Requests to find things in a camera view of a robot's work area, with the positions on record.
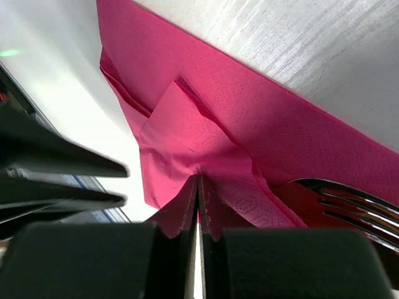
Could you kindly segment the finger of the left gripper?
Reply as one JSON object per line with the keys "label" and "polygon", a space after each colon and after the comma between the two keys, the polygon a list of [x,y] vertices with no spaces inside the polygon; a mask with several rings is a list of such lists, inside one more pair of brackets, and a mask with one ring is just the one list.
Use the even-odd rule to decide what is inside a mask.
{"label": "finger of the left gripper", "polygon": [[1,169],[126,178],[124,165],[81,148],[8,105],[1,106]]}
{"label": "finger of the left gripper", "polygon": [[51,222],[85,211],[121,207],[120,194],[33,181],[1,178],[1,230],[19,230],[33,222]]}

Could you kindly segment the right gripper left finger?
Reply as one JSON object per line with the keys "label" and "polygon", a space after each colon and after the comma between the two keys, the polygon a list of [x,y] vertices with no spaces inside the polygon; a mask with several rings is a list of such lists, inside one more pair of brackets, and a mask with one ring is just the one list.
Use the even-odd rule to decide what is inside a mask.
{"label": "right gripper left finger", "polygon": [[198,177],[142,223],[28,226],[1,265],[2,298],[191,298]]}

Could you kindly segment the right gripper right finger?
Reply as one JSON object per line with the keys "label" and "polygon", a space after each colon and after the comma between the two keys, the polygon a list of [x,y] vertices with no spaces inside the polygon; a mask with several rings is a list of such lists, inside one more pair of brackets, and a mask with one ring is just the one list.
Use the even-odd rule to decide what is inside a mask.
{"label": "right gripper right finger", "polygon": [[391,298],[366,237],[353,229],[254,227],[198,179],[205,298]]}

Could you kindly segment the silver fork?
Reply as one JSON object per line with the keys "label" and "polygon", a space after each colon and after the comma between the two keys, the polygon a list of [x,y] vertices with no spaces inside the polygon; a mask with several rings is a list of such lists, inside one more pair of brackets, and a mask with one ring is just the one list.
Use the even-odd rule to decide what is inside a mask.
{"label": "silver fork", "polygon": [[398,206],[346,184],[322,178],[300,178],[286,186],[300,186],[316,195],[325,206],[322,213],[344,221],[366,236],[398,253]]}

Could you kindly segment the magenta paper napkin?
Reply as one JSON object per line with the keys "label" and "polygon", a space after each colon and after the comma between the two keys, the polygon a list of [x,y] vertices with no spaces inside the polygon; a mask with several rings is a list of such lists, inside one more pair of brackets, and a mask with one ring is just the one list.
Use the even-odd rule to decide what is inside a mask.
{"label": "magenta paper napkin", "polygon": [[130,1],[98,1],[100,69],[140,149],[145,202],[194,174],[258,227],[303,227],[273,192],[325,178],[398,203],[398,155]]}

